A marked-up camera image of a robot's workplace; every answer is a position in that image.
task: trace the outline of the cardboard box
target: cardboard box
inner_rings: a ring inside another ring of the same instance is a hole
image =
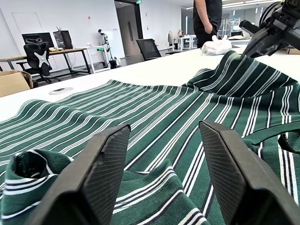
[[[300,55],[300,51],[297,48],[287,48],[286,53],[289,55]]]
[[[29,73],[18,70],[0,72],[0,97],[33,88]]]

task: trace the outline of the doorway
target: doorway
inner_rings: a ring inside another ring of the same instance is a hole
[[[140,6],[127,0],[115,0],[120,32],[126,57],[140,55],[136,40],[143,38]]]

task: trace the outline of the black shirt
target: black shirt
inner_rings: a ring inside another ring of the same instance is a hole
[[[222,0],[205,0],[207,15],[211,25],[218,30],[222,19]],[[203,33],[204,25],[199,17],[194,0],[194,31],[195,34]]]

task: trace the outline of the black mesh chair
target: black mesh chair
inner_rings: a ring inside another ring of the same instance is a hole
[[[27,63],[31,68],[25,69],[26,62],[18,62],[22,69],[30,74],[40,74],[41,78],[35,80],[36,83],[45,81],[52,83],[52,80],[60,81],[58,78],[49,77],[52,70],[49,59],[49,44],[48,42],[26,44],[24,50],[27,55]]]
[[[137,44],[139,45],[139,48],[142,52],[142,56],[145,61],[154,60],[154,59],[161,57],[161,54],[160,54],[153,39],[138,39],[136,41],[137,41]],[[180,51],[167,52],[166,54],[172,55],[175,53],[180,53]]]

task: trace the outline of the green striped shirt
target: green striped shirt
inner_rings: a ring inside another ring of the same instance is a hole
[[[254,59],[229,52],[180,87],[110,81],[50,103],[26,102],[0,123],[3,224],[23,224],[56,177],[96,133],[131,124],[125,172],[112,224],[224,224],[210,181],[199,120],[235,129],[265,160],[298,204],[299,154],[278,145],[286,133],[298,150],[298,83]],[[39,178],[18,176],[46,162]]]

